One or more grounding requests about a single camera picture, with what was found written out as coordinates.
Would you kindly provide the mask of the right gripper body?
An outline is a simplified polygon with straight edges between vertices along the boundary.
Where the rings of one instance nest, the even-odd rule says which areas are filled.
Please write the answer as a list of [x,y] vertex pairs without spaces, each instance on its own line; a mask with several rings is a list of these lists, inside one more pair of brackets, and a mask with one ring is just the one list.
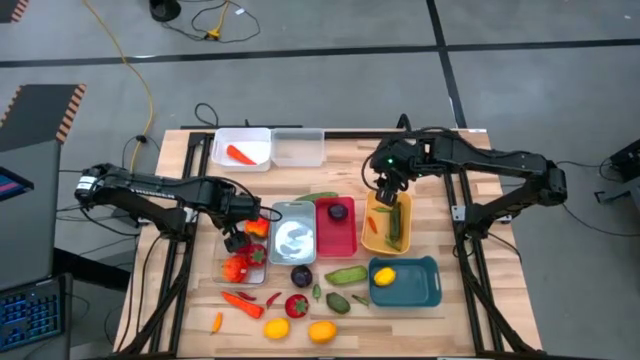
[[405,140],[386,138],[380,141],[369,159],[369,167],[378,175],[378,189],[407,189],[416,179],[411,169],[414,147]]

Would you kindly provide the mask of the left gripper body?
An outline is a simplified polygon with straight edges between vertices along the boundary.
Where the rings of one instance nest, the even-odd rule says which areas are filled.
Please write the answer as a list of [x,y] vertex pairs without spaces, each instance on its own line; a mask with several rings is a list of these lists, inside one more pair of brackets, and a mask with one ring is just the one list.
[[215,201],[215,226],[223,232],[230,232],[239,222],[256,221],[260,212],[259,197],[224,191]]

